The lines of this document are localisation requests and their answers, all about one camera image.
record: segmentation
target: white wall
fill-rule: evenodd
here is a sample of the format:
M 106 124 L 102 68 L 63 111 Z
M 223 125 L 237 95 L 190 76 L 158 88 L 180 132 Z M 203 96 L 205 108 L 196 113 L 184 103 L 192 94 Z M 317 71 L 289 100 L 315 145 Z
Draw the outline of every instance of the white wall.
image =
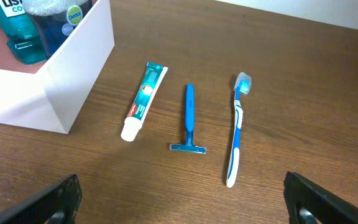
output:
M 358 29 L 358 0 L 218 0 Z

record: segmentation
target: white cap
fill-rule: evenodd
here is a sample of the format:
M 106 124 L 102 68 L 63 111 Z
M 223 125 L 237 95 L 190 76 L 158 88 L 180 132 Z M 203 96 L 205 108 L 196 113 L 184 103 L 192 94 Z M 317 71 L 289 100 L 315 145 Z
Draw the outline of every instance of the white cap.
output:
M 142 128 L 142 122 L 137 118 L 128 117 L 125 119 L 124 128 L 121 132 L 121 138 L 125 141 L 133 141 Z

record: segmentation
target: blue razor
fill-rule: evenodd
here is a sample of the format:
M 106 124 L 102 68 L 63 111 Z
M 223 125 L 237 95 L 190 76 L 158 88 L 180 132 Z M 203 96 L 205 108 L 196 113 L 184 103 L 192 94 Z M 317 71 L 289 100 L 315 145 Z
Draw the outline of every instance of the blue razor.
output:
M 206 153 L 205 147 L 195 146 L 194 140 L 194 87 L 193 84 L 187 85 L 186 88 L 186 107 L 185 107 L 185 128 L 186 128 L 186 142 L 184 144 L 171 144 L 171 150 Z
M 252 79 L 250 76 L 241 72 L 234 85 L 234 134 L 233 144 L 231 146 L 229 168 L 227 169 L 227 187 L 233 187 L 236 182 L 237 171 L 240 160 L 240 134 L 242 124 L 242 108 L 240 105 L 240 95 L 246 95 L 251 89 Z

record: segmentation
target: cardboard box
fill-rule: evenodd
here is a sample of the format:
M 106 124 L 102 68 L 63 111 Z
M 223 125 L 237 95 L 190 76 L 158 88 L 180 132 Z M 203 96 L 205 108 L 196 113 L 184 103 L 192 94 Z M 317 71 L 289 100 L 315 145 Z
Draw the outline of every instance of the cardboard box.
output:
M 0 28 L 0 123 L 67 134 L 114 47 L 109 0 L 98 0 L 46 62 L 24 65 Z

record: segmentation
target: bottle label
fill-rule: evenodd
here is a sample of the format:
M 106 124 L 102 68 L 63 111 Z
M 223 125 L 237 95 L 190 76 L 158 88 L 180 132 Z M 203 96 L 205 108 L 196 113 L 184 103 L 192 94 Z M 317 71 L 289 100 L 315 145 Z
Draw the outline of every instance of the bottle label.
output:
M 62 33 L 64 35 L 70 35 L 74 30 L 74 27 L 73 25 L 69 24 L 69 23 L 66 23 L 62 26 Z
M 22 0 L 0 0 L 0 5 L 8 18 L 25 14 Z
M 67 22 L 73 26 L 77 26 L 82 20 L 83 14 L 80 6 L 72 5 L 67 9 Z

